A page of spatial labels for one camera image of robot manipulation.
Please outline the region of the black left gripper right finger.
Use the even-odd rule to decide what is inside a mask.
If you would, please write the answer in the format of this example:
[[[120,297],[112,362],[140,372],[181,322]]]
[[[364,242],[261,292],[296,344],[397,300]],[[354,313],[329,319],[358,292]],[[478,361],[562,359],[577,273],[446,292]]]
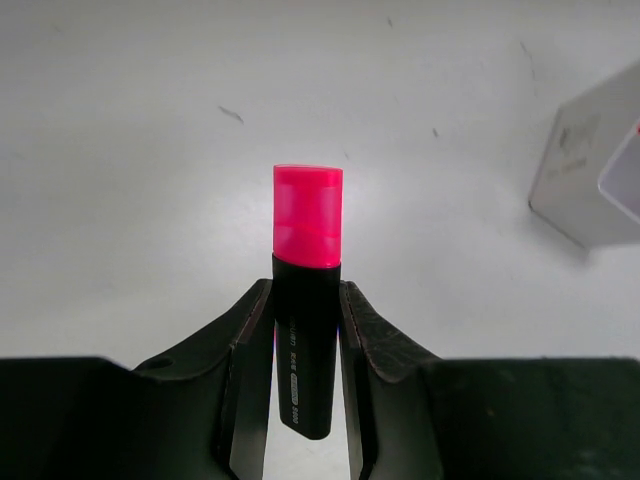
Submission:
[[[635,479],[632,358],[443,359],[341,285],[354,479]]]

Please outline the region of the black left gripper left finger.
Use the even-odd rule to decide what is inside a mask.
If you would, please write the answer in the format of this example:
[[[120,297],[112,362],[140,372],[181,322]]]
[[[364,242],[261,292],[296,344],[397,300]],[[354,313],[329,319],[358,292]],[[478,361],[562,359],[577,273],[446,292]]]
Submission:
[[[258,280],[226,313],[134,369],[100,357],[1,363],[5,479],[259,479],[273,297]]]

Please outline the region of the pink highlighter marker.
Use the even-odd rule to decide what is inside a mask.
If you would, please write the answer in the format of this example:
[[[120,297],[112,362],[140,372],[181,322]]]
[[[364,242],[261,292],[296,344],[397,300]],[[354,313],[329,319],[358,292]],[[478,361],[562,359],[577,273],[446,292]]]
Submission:
[[[343,172],[273,169],[273,292],[279,413],[310,440],[331,430],[342,257]]]

